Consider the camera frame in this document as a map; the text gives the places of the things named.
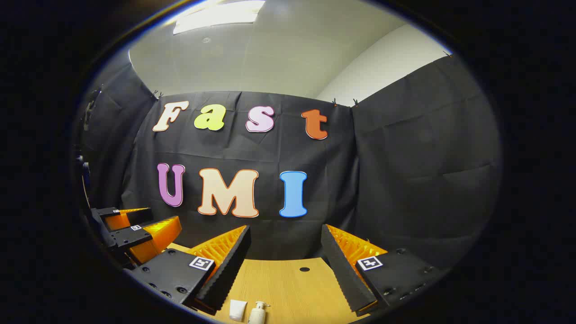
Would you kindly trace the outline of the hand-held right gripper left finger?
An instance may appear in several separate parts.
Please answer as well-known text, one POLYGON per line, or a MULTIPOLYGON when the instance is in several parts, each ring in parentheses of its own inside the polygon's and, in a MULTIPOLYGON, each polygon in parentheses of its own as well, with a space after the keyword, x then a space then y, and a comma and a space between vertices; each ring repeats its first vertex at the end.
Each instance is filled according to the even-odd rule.
POLYGON ((161 298, 210 315, 220 311, 251 244, 248 225, 187 252, 168 248, 128 275, 161 298))

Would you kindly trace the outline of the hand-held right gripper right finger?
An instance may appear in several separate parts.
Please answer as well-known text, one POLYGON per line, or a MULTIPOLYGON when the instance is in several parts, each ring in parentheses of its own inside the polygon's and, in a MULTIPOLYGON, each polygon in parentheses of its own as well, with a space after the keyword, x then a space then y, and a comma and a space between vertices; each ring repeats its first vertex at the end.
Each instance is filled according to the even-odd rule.
POLYGON ((405 248, 390 252, 335 226, 322 226, 321 244, 339 287, 358 316, 397 308, 448 273, 405 248))

